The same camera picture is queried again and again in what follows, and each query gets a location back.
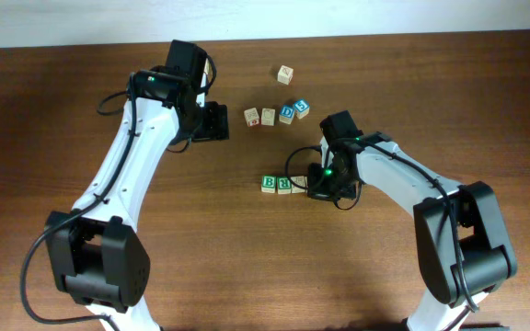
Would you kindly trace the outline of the wooden block green letter R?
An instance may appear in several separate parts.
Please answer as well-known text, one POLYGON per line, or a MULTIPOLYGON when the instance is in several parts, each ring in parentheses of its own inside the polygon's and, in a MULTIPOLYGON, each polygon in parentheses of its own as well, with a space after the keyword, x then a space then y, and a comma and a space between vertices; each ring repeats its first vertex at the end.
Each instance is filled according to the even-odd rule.
POLYGON ((292 193, 292 183, 287 177, 277 177, 277 192, 279 194, 292 193))

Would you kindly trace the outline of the wooden block green letter B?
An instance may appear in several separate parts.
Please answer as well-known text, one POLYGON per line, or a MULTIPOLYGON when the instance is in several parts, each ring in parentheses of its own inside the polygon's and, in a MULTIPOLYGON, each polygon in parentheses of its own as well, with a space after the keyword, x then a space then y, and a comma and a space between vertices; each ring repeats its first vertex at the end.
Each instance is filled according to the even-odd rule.
POLYGON ((261 180, 261 191, 275 194, 277 190, 277 179, 275 176, 263 176, 261 180))

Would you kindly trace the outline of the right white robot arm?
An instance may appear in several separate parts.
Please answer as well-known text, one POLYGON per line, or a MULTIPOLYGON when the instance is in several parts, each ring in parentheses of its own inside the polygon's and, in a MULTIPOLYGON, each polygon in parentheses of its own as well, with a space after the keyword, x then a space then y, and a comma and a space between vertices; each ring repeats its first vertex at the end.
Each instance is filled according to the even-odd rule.
POLYGON ((442 177, 377 132, 323 138, 321 176, 379 189, 414 221, 426 286, 408 330, 458 330, 479 303, 515 276, 518 262, 493 189, 442 177))

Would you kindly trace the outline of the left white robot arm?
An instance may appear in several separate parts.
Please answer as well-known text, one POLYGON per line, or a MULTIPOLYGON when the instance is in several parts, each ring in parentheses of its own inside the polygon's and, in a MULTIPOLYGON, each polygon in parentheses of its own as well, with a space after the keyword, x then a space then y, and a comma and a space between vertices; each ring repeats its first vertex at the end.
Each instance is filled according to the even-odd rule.
POLYGON ((50 214, 45 244, 58 291, 107 330, 157 330, 144 298, 150 257, 137 235, 146 191, 164 153, 178 143, 225 140, 227 112, 206 101, 213 69, 132 74, 121 126, 103 163, 68 213, 50 214))

